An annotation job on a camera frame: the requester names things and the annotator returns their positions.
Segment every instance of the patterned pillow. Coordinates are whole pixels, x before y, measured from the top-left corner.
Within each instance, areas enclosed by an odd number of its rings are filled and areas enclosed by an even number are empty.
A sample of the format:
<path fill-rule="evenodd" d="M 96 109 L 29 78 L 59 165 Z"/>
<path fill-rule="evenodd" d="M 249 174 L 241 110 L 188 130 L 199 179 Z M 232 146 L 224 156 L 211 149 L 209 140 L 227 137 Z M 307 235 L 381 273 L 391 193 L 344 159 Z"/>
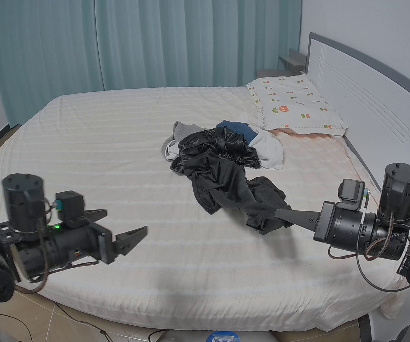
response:
<path fill-rule="evenodd" d="M 345 134 L 347 125 L 306 74 L 258 78 L 246 86 L 257 105 L 258 124 L 265 130 Z"/>

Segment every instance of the fitted sheet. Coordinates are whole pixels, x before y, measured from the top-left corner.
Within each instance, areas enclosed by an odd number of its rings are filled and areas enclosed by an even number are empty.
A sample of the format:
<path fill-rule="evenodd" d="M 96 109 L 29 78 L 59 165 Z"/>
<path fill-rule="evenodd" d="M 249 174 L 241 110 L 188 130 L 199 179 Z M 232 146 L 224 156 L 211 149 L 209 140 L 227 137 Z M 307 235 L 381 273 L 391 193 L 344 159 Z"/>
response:
<path fill-rule="evenodd" d="M 190 180 L 170 170 L 160 148 L 176 120 L 213 128 L 246 115 L 256 124 L 247 88 L 147 88 L 61 96 L 23 125 L 0 149 L 0 181 L 39 175 L 50 201 L 75 190 L 87 209 L 108 209 L 99 223 L 113 234 L 148 226 L 127 256 L 53 274 L 41 294 L 151 328 L 328 331 L 383 304 L 394 316 L 403 296 L 371 288 L 355 259 L 330 259 L 328 246 L 298 226 L 262 236 L 239 210 L 209 215 Z M 293 209 L 320 211 L 324 200 L 338 201 L 342 179 L 369 180 L 342 138 L 274 133 L 284 168 L 247 168 L 247 177 L 270 178 Z M 398 262 L 362 263 L 377 285 L 402 285 Z"/>

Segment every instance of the teal curtain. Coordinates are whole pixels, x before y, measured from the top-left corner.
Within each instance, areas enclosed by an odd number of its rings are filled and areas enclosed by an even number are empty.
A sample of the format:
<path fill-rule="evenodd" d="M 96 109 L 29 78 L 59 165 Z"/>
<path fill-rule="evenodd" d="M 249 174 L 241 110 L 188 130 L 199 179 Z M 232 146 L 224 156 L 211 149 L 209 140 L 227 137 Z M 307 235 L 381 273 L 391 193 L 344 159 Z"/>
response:
<path fill-rule="evenodd" d="M 10 126 L 57 96 L 103 88 L 94 0 L 0 0 L 0 93 Z"/>
<path fill-rule="evenodd" d="M 301 0 L 0 0 L 10 125 L 63 94 L 240 86 L 299 48 Z"/>
<path fill-rule="evenodd" d="M 241 86 L 299 48 L 302 0 L 95 0 L 106 90 Z"/>

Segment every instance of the headboard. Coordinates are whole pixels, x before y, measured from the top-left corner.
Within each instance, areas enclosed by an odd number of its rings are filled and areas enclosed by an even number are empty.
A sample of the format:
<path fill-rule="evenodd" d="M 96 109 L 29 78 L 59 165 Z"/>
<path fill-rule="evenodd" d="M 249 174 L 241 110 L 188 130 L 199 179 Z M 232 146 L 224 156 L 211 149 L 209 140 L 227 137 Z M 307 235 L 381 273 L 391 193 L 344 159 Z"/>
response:
<path fill-rule="evenodd" d="M 315 33 L 309 35 L 306 73 L 349 126 L 346 143 L 379 189 L 386 165 L 410 164 L 410 79 Z"/>

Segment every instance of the floor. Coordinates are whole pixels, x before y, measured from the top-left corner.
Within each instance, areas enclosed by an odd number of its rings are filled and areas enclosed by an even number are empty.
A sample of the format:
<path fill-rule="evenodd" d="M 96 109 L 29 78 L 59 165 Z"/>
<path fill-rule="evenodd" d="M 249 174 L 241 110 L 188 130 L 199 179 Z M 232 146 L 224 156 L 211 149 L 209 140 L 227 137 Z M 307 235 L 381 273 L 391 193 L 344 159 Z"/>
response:
<path fill-rule="evenodd" d="M 0 140 L 0 147 L 17 130 L 18 127 L 7 133 Z M 151 328 L 134 327 L 106 321 L 63 305 L 61 307 L 73 318 L 92 323 L 104 329 L 114 342 L 148 341 L 148 335 L 155 331 Z M 38 294 L 25 295 L 16 292 L 10 301 L 0 303 L 0 313 L 15 316 L 26 323 L 35 342 L 106 341 L 98 329 L 72 320 L 53 301 Z M 16 320 L 0 316 L 0 328 L 20 341 L 30 341 L 26 328 Z M 360 342 L 359 331 L 359 323 L 355 320 L 347 322 L 330 332 L 323 332 L 314 328 L 304 332 L 274 332 L 274 334 L 280 342 Z M 151 340 L 157 341 L 161 336 L 162 333 L 156 334 Z"/>

